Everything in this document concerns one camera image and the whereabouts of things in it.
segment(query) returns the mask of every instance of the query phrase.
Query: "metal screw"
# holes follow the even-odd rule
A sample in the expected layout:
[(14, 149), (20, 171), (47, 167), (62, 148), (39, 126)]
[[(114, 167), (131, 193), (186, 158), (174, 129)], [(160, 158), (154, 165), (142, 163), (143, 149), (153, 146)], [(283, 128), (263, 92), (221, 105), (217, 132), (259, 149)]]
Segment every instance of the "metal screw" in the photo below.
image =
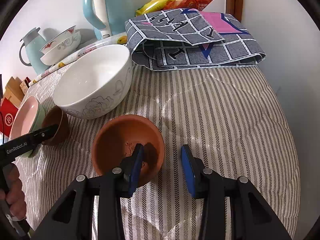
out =
[(122, 170), (121, 170), (121, 168), (119, 168), (119, 167), (113, 168), (113, 170), (112, 170), (112, 172), (113, 172), (114, 174), (119, 174), (121, 171), (122, 171)]
[(204, 174), (211, 174), (212, 173), (212, 170), (210, 168), (204, 168), (202, 171)]
[(84, 175), (78, 175), (77, 176), (77, 181), (84, 181), (84, 179), (85, 179), (85, 176)]
[(242, 176), (242, 177), (239, 178), (239, 181), (242, 182), (242, 183), (247, 183), (248, 182), (248, 178)]

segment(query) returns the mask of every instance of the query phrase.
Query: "white wall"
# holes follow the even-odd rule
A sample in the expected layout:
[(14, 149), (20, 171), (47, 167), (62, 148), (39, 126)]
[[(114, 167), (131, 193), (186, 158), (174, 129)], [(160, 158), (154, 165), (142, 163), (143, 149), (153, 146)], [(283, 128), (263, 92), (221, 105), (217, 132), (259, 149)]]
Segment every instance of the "white wall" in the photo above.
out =
[[(137, 9), (150, 0), (132, 0)], [(206, 8), (208, 11), (225, 11), (225, 0), (214, 0)], [(76, 24), (81, 30), (82, 41), (94, 37), (93, 27), (82, 13), (82, 0), (28, 0), (11, 22), (3, 38), (0, 40), (0, 73), (3, 86), (11, 76), (31, 79), (36, 76), (32, 67), (23, 65), (19, 60), (20, 39), (32, 28), (40, 27), (40, 34), (50, 40), (58, 33)], [(22, 57), (28, 62), (25, 49)]]
[(244, 0), (243, 23), (267, 53), (259, 67), (294, 137), (301, 176), (299, 240), (320, 215), (320, 31), (297, 0)]

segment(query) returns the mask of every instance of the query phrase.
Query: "finger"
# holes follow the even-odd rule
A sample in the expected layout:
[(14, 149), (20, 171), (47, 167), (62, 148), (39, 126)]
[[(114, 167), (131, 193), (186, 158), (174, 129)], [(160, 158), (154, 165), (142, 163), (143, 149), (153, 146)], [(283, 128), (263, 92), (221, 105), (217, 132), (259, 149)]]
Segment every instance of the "finger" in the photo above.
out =
[(16, 194), (12, 194), (10, 196), (7, 196), (7, 203), (9, 205), (11, 205), (11, 204), (18, 202), (20, 200), (24, 201), (24, 197), (25, 197), (25, 195), (24, 195), (23, 191), (21, 190), (21, 191), (17, 192)]
[(25, 201), (18, 201), (11, 205), (10, 212), (13, 216), (17, 217), (18, 219), (23, 219), (26, 215), (27, 211), (27, 204)]
[(16, 180), (14, 183), (12, 183), (10, 192), (7, 194), (7, 202), (8, 204), (13, 204), (15, 195), (20, 194), (22, 191), (22, 182), (20, 179)]
[(0, 200), (5, 200), (5, 193), (2, 189), (0, 189)]
[(14, 165), (14, 163), (11, 163), (11, 165), (12, 165), (12, 168), (9, 172), (8, 179), (11, 181), (16, 181), (19, 178), (20, 173), (17, 166)]

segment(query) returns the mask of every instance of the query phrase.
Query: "table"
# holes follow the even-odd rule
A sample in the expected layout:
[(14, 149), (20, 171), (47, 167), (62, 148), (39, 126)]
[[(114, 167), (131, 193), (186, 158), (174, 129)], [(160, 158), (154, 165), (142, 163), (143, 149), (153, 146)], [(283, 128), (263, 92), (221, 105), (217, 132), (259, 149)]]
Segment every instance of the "table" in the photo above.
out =
[[(70, 65), (33, 85), (24, 100), (33, 95), (48, 112), (55, 84)], [(39, 145), (30, 158), (17, 159), (30, 225), (36, 229), (77, 175), (96, 175), (90, 149), (99, 129), (119, 115), (138, 114), (159, 128), (165, 159), (157, 178), (131, 199), (121, 199), (126, 239), (197, 239), (203, 201), (192, 200), (185, 184), (180, 148), (186, 143), (222, 176), (247, 176), (293, 237), (300, 208), (297, 154), (276, 95), (258, 67), (153, 72), (135, 66), (133, 72), (127, 96), (113, 111), (93, 120), (68, 116), (71, 132), (64, 143)], [(228, 199), (225, 206), (230, 239)]]

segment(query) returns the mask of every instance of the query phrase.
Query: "kettle handle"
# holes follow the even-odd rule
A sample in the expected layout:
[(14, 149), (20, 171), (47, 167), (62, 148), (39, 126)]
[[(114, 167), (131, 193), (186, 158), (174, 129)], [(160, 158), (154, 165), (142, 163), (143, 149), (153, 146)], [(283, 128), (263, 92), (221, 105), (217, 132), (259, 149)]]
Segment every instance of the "kettle handle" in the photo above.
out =
[(20, 61), (22, 62), (23, 65), (26, 65), (26, 66), (28, 66), (28, 67), (31, 67), (31, 66), (32, 66), (31, 63), (25, 63), (25, 62), (23, 61), (23, 59), (22, 59), (21, 50), (22, 50), (22, 47), (23, 47), (23, 46), (24, 46), (24, 43), (22, 43), (21, 48), (20, 48), (20, 50), (19, 50), (19, 58), (20, 58)]
[(94, 13), (92, 0), (83, 0), (83, 14), (87, 21), (97, 29), (106, 28), (106, 25)]

